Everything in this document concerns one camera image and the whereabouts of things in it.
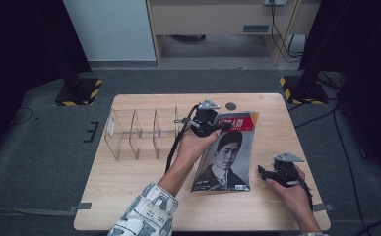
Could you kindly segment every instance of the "electrical outlet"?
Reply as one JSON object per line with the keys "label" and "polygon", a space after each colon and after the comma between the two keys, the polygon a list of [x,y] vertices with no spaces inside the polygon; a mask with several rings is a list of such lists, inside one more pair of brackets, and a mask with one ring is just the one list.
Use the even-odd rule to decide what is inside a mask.
{"label": "electrical outlet", "polygon": [[287,0],[264,0],[264,5],[270,6],[274,3],[276,6],[287,5]]}

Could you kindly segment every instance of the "power cord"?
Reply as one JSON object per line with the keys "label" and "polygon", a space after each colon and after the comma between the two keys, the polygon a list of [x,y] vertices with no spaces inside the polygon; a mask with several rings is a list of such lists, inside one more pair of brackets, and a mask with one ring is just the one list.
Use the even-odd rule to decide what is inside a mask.
{"label": "power cord", "polygon": [[355,236],[359,236],[359,235],[363,234],[364,232],[368,233],[368,230],[375,228],[375,227],[378,227],[380,225],[381,225],[381,221],[372,223],[372,224],[368,225],[367,227],[365,227],[364,229],[362,229],[361,231],[359,231],[358,233],[356,233]]}
{"label": "power cord", "polygon": [[166,160],[165,173],[168,171],[169,167],[171,166],[172,158],[174,157],[175,150],[177,149],[178,144],[180,143],[180,140],[181,140],[182,136],[184,135],[184,133],[188,129],[190,129],[190,128],[187,127],[187,124],[190,122],[191,115],[197,109],[198,106],[199,106],[199,104],[193,106],[193,108],[190,110],[189,114],[187,115],[187,118],[183,119],[183,121],[184,121],[183,128],[181,128],[181,131],[178,133],[177,137],[175,137],[174,144],[172,145],[171,151],[169,152],[168,158]]}
{"label": "power cord", "polygon": [[31,114],[30,114],[30,116],[27,119],[25,119],[23,121],[20,121],[20,122],[13,122],[13,120],[12,120],[12,122],[9,124],[9,127],[11,127],[13,125],[24,124],[24,123],[28,122],[29,120],[31,120],[31,118],[33,117],[33,110],[32,109],[23,106],[23,107],[19,108],[19,110],[28,110]]}
{"label": "power cord", "polygon": [[355,184],[355,177],[354,177],[354,175],[353,175],[352,167],[351,167],[351,165],[350,165],[350,161],[349,161],[349,156],[348,156],[346,147],[345,147],[345,145],[344,145],[344,140],[343,140],[343,137],[342,137],[342,135],[341,135],[340,128],[339,128],[339,126],[338,126],[338,122],[337,122],[337,116],[336,116],[336,114],[337,114],[337,113],[336,113],[336,109],[334,109],[333,117],[334,117],[335,128],[337,129],[338,138],[340,139],[341,146],[342,146],[342,148],[343,148],[343,152],[344,152],[344,157],[346,158],[346,161],[347,161],[347,164],[348,164],[349,174],[350,174],[350,179],[352,180],[353,192],[354,192],[354,194],[355,194],[356,207],[358,208],[359,219],[361,220],[362,227],[365,228],[366,225],[365,225],[364,216],[362,215],[361,204],[360,204],[360,202],[359,202],[358,190],[357,190],[357,188],[356,188],[356,184]]}
{"label": "power cord", "polygon": [[[291,36],[290,42],[288,43],[287,50],[288,50],[289,53],[295,53],[295,54],[299,54],[300,56],[302,56],[302,55],[303,55],[303,52],[302,52],[302,51],[299,51],[299,52],[293,52],[293,51],[290,50],[291,45],[292,45],[293,40],[294,40],[294,37],[295,37],[295,35],[293,34],[293,35]],[[307,41],[307,35],[304,36],[304,45],[303,45],[304,47],[306,47],[306,41]]]}
{"label": "power cord", "polygon": [[298,107],[300,107],[302,105],[304,105],[304,103],[301,103],[301,104],[298,104],[298,105],[294,106],[293,108],[289,109],[288,112],[290,112],[290,111],[292,111],[292,110],[294,110],[294,109],[296,109],[296,108],[298,108]]}
{"label": "power cord", "polygon": [[318,117],[316,117],[316,118],[314,118],[314,119],[311,119],[311,120],[309,120],[309,121],[306,121],[306,122],[304,122],[304,123],[301,123],[300,125],[297,125],[297,126],[294,126],[294,129],[298,129],[298,128],[300,128],[300,127],[303,127],[303,126],[306,126],[306,125],[308,125],[308,124],[310,124],[310,123],[312,123],[312,122],[314,122],[314,121],[317,121],[317,120],[320,120],[320,119],[323,119],[323,118],[325,118],[325,117],[328,117],[328,116],[330,116],[338,107],[340,106],[340,104],[338,103],[331,111],[329,111],[328,113],[325,113],[325,114],[323,114],[323,115],[321,115],[321,116],[318,116]]}
{"label": "power cord", "polygon": [[334,89],[336,91],[341,91],[342,87],[343,87],[343,82],[341,80],[340,82],[340,85],[337,85],[333,80],[332,78],[329,76],[328,72],[325,72],[325,71],[321,71],[320,74],[322,76],[325,77],[325,79],[327,79],[327,81],[324,81],[320,78],[318,78],[318,81],[322,84],[325,84],[326,86],[330,87],[331,89]]}
{"label": "power cord", "polygon": [[282,57],[285,59],[285,61],[287,61],[288,63],[296,63],[296,62],[299,62],[300,60],[294,60],[294,61],[287,60],[287,59],[285,58],[285,55],[283,54],[283,50],[282,50],[282,48],[279,47],[279,45],[277,44],[276,40],[274,39],[274,29],[276,29],[277,34],[278,34],[280,40],[282,41],[283,49],[286,51],[287,55],[290,56],[290,57],[292,57],[292,58],[301,58],[302,53],[299,54],[299,55],[292,55],[292,54],[290,53],[290,51],[286,48],[285,41],[283,40],[282,35],[280,34],[279,29],[278,29],[277,26],[276,26],[276,21],[275,21],[275,15],[276,15],[276,3],[274,2],[274,0],[270,0],[270,5],[271,5],[271,13],[272,13],[271,39],[273,40],[273,43],[277,46],[277,48],[279,48],[280,54],[281,54]]}

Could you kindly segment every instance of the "white wall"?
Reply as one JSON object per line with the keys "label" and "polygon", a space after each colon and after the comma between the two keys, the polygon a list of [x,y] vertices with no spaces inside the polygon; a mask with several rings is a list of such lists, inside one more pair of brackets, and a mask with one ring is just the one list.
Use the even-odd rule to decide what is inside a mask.
{"label": "white wall", "polygon": [[89,61],[156,61],[145,0],[64,0]]}

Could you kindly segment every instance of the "clear acrylic divider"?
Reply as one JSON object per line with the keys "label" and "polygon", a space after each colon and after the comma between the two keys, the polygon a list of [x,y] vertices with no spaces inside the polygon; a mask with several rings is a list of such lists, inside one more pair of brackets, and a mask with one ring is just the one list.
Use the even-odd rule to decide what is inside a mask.
{"label": "clear acrylic divider", "polygon": [[104,138],[117,160],[167,158],[179,132],[177,107],[111,110]]}

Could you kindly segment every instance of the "floor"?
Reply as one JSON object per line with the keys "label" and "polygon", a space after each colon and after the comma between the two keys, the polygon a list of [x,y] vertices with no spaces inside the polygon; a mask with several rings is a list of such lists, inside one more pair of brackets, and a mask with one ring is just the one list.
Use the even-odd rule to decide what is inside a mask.
{"label": "floor", "polygon": [[[299,55],[304,48],[304,35],[292,37],[286,49]],[[155,62],[91,62],[93,70],[151,69],[161,70],[297,70],[299,58],[287,55],[273,65],[264,39],[260,35],[208,35],[204,40],[167,36],[159,64]]]}

